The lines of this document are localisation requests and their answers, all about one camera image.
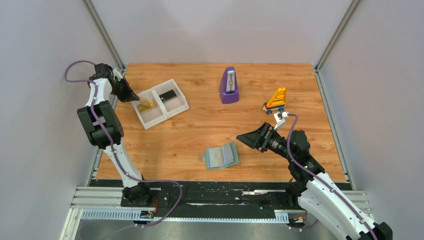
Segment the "gold credit card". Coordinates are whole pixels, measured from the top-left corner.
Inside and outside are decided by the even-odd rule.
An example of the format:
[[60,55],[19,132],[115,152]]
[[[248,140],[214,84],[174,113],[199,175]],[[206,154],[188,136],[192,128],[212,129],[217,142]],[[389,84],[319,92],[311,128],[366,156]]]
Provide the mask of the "gold credit card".
[[146,97],[140,97],[139,104],[145,108],[152,108],[154,106],[154,104]]

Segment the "green card holder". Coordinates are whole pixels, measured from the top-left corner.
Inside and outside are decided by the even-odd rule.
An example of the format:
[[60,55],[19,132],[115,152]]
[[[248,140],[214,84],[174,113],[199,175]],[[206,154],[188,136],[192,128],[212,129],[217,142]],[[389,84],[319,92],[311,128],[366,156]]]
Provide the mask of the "green card holder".
[[206,148],[200,159],[209,170],[224,169],[240,163],[237,146],[234,141],[223,146]]

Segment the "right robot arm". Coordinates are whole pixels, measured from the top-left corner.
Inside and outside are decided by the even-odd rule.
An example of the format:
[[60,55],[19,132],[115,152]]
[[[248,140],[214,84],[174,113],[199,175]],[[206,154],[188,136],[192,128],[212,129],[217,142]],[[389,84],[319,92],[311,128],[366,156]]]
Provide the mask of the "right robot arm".
[[265,122],[258,129],[240,134],[238,141],[260,152],[268,150],[287,159],[294,183],[285,188],[286,204],[299,207],[316,217],[339,240],[392,240],[392,228],[377,223],[360,210],[332,181],[310,154],[310,143],[303,130],[292,130],[283,137]]

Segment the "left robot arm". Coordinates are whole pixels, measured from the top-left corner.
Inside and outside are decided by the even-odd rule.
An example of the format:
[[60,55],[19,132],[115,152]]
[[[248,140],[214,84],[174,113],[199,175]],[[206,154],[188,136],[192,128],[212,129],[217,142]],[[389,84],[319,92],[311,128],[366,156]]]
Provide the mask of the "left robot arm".
[[78,118],[89,142],[109,156],[115,165],[123,184],[123,203],[149,206],[153,193],[124,146],[124,129],[109,101],[111,95],[123,103],[140,98],[118,70],[105,63],[94,65],[94,70],[94,75],[88,79],[89,99],[85,107],[77,110]]

